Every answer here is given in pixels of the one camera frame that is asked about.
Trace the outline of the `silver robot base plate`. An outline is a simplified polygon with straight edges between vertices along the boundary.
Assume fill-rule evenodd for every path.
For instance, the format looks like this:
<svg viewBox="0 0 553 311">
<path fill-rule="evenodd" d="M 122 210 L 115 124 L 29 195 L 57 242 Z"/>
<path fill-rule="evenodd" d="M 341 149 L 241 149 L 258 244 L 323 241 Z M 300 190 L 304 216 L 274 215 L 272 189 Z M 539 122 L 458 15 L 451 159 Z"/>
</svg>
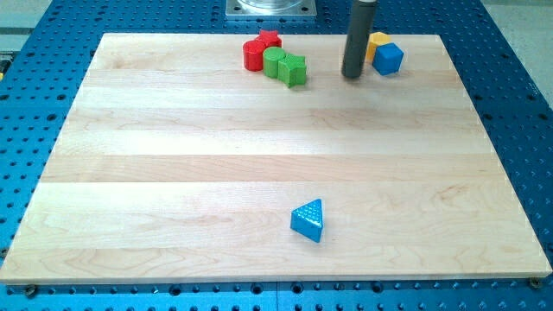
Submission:
<svg viewBox="0 0 553 311">
<path fill-rule="evenodd" d="M 226 0 L 226 17 L 231 19 L 269 17 L 316 17 L 315 0 Z"/>
</svg>

